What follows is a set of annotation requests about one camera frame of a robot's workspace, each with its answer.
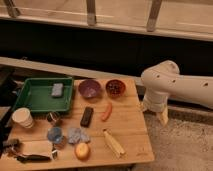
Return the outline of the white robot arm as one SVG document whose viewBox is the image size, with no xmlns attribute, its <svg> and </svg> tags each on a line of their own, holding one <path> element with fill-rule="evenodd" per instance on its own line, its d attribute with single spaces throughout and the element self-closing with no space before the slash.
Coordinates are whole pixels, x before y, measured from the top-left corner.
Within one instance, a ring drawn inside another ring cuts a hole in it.
<svg viewBox="0 0 213 171">
<path fill-rule="evenodd" d="M 154 112 L 162 125 L 168 123 L 168 99 L 175 96 L 213 109 L 213 77 L 181 75 L 178 65 L 167 60 L 145 69 L 143 110 Z"/>
</svg>

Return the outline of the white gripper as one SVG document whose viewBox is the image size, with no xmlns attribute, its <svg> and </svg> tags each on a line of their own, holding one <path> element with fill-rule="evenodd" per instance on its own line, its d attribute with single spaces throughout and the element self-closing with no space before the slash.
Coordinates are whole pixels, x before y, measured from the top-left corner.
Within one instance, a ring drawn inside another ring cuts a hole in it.
<svg viewBox="0 0 213 171">
<path fill-rule="evenodd" d="M 143 101 L 140 102 L 142 112 L 150 110 L 152 112 L 159 113 L 158 118 L 160 123 L 165 126 L 168 123 L 168 110 L 165 109 L 168 97 L 168 93 L 147 89 L 145 91 Z"/>
</svg>

